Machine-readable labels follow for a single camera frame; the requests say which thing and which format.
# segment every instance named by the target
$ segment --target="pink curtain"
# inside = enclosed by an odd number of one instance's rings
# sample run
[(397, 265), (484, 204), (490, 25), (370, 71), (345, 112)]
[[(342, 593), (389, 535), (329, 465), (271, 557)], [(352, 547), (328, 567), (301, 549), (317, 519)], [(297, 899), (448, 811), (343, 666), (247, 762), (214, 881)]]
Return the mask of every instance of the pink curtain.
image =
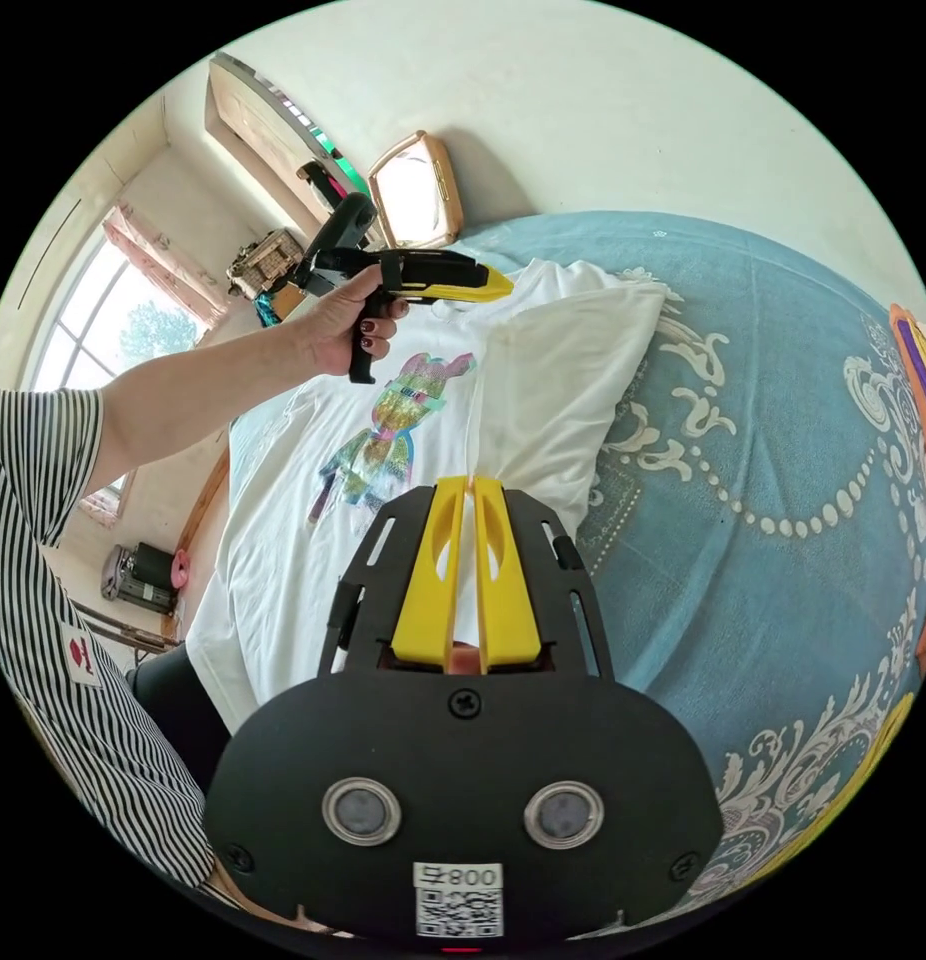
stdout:
[(127, 203), (118, 204), (103, 224), (103, 232), (152, 283), (213, 329), (226, 314), (226, 294), (195, 260)]

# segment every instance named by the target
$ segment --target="white t-shirt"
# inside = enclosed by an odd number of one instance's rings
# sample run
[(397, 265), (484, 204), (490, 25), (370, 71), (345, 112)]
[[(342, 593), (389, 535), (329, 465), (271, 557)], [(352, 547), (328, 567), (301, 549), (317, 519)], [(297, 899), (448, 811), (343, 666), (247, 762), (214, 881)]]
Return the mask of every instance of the white t-shirt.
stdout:
[[(665, 287), (541, 260), (514, 279), (491, 304), (412, 308), (374, 365), (375, 386), (321, 377), (290, 401), (234, 504), (186, 639), (231, 731), (316, 675), (337, 581), (389, 500), (441, 477), (490, 476), (551, 507), (575, 536)], [(476, 645), (464, 519), (455, 639)]]

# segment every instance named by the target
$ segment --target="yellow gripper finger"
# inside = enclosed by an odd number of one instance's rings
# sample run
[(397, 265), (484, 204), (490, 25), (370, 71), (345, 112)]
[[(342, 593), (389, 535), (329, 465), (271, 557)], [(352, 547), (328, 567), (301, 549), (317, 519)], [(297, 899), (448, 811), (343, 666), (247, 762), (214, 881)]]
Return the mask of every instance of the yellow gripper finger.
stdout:
[[(392, 650), (400, 660), (446, 669), (456, 624), (466, 486), (466, 477), (449, 477), (436, 485), (410, 586), (393, 635)], [(448, 543), (446, 574), (441, 578), (440, 554)]]
[[(540, 634), (526, 589), (523, 567), (513, 539), (503, 487), (497, 480), (477, 477), (476, 587), (480, 623), (482, 672), (493, 667), (533, 663), (540, 655)], [(490, 551), (497, 575), (490, 567)]]

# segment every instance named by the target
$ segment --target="blue bedspread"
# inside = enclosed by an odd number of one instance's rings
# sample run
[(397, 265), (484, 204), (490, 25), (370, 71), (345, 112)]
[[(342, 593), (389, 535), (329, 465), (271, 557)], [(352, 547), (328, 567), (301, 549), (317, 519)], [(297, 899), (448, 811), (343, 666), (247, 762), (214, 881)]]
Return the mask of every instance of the blue bedspread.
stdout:
[[(888, 305), (768, 240), (662, 214), (529, 217), (457, 249), (672, 291), (579, 544), (617, 679), (672, 711), (713, 775), (726, 834), (691, 909), (806, 829), (919, 684), (926, 454)], [(285, 400), (234, 425), (231, 489)]]

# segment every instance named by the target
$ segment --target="striped shirt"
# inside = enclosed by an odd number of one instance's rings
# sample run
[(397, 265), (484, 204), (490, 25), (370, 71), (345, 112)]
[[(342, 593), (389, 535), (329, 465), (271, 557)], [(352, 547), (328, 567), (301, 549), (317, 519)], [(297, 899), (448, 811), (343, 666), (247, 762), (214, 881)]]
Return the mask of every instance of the striped shirt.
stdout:
[(96, 463), (98, 391), (0, 390), (0, 668), (83, 806), (138, 859), (209, 883), (204, 798), (50, 570)]

